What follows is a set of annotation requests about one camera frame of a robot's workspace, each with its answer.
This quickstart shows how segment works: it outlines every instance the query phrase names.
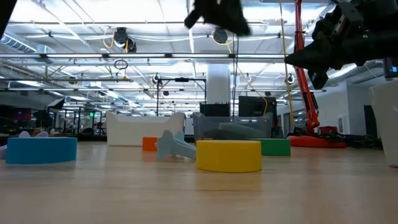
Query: clear plastic bin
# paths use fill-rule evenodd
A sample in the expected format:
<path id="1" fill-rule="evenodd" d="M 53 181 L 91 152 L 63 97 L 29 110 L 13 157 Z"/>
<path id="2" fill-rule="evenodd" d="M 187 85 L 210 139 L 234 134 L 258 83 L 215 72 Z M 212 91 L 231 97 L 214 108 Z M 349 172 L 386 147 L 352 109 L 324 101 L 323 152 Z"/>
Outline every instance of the clear plastic bin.
<path id="1" fill-rule="evenodd" d="M 197 140 L 250 140 L 271 138 L 272 113 L 261 117 L 206 117 L 193 113 L 193 133 Z"/>

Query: yellow cylinder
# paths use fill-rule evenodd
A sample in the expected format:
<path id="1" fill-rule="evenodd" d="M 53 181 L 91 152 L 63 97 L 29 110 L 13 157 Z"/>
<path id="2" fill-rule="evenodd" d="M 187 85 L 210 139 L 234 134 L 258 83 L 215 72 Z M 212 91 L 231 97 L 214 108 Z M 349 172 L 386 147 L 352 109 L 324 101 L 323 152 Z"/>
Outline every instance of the yellow cylinder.
<path id="1" fill-rule="evenodd" d="M 257 141 L 197 141 L 197 168 L 215 172 L 261 170 L 261 143 Z"/>

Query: orange block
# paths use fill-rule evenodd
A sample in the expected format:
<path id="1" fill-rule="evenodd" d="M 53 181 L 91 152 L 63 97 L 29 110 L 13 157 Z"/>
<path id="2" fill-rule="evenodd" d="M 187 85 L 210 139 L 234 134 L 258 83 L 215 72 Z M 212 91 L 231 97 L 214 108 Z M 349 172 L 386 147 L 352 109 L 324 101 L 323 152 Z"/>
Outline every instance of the orange block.
<path id="1" fill-rule="evenodd" d="M 157 152 L 157 137 L 142 137 L 142 150 L 148 152 Z"/>

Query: wooden table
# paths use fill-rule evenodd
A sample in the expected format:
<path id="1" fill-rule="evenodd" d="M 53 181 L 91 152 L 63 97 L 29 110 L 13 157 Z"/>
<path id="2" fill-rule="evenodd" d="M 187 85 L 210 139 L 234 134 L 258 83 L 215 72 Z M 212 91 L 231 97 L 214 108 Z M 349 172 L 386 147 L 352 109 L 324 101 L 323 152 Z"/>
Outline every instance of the wooden table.
<path id="1" fill-rule="evenodd" d="M 0 223 L 396 224 L 398 169 L 382 151 L 296 148 L 264 157 L 262 172 L 225 174 L 81 142 L 75 163 L 0 162 Z"/>

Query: ceiling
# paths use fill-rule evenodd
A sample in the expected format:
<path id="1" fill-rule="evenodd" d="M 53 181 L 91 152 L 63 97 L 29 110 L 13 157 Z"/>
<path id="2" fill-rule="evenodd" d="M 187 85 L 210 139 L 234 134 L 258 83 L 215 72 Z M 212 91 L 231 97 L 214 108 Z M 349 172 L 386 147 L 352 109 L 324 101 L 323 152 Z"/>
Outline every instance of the ceiling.
<path id="1" fill-rule="evenodd" d="M 190 0 L 18 0 L 6 33 L 19 42 L 35 46 L 37 50 L 39 47 L 47 46 L 51 49 L 50 53 L 105 54 L 109 52 L 120 54 L 124 53 L 122 49 L 115 45 L 107 48 L 104 41 L 107 45 L 111 45 L 111 36 L 116 28 L 127 27 L 127 33 L 135 41 L 139 54 L 228 54 L 227 45 L 219 45 L 213 40 L 213 25 L 198 22 L 191 31 L 184 27 L 183 21 L 188 11 L 192 10 L 192 3 Z M 279 1 L 243 0 L 242 4 L 244 16 L 252 29 L 252 36 L 240 38 L 239 54 L 283 54 L 283 38 L 279 37 L 282 32 Z M 293 51 L 295 33 L 294 2 L 283 0 L 282 5 L 285 21 L 285 46 L 289 54 Z M 331 10 L 333 10 L 333 5 L 325 0 L 309 0 L 302 4 L 302 24 L 307 31 L 306 44 L 311 42 L 310 34 L 317 19 Z M 229 35 L 229 41 L 231 42 L 230 49 L 237 51 L 237 38 Z M 6 44 L 0 44 L 0 51 L 13 54 L 21 53 L 20 50 Z M 1 60 L 4 65 L 2 69 L 6 70 L 2 72 L 4 78 L 65 79 L 77 77 L 92 80 L 78 82 L 76 85 L 71 85 L 68 82 L 11 83 L 12 87 L 25 85 L 27 88 L 45 86 L 55 89 L 83 89 L 94 86 L 107 89 L 153 88 L 152 77 L 156 73 L 161 78 L 206 78 L 207 64 L 216 61 L 172 58 L 126 59 L 129 67 L 119 72 L 113 66 L 114 59 L 70 60 L 69 58 L 58 58 L 52 60 L 51 64 L 34 59 Z M 233 74 L 233 61 L 224 60 L 223 63 L 229 63 L 231 74 Z M 285 88 L 285 64 L 282 63 L 282 60 L 245 60 L 239 62 L 238 67 L 255 89 L 283 90 Z M 290 65 L 287 66 L 287 71 L 294 73 L 294 69 Z M 116 81 L 116 78 L 122 79 L 123 76 L 128 77 L 129 82 Z M 197 111 L 198 101 L 192 99 L 204 99 L 205 97 L 204 92 L 199 91 L 198 84 L 195 82 L 183 84 L 170 82 L 167 88 L 197 88 L 198 91 L 176 91 L 170 92 L 169 96 L 161 95 L 161 98 L 189 99 L 187 101 L 193 102 L 192 104 L 184 102 L 179 105 L 176 101 L 173 104 L 171 101 L 164 101 L 162 114 L 175 111 L 187 113 Z M 239 89 L 249 88 L 243 77 L 240 77 L 237 84 Z M 125 102 L 123 110 L 128 111 L 135 108 L 142 114 L 153 114 L 151 110 L 156 102 L 153 99 L 155 91 L 104 91 L 105 96 L 97 91 L 53 92 L 84 97 L 98 104 L 101 102 L 116 103 L 116 108 L 118 108 L 117 103 Z M 244 91 L 238 91 L 237 94 L 255 95 L 254 92 Z"/>

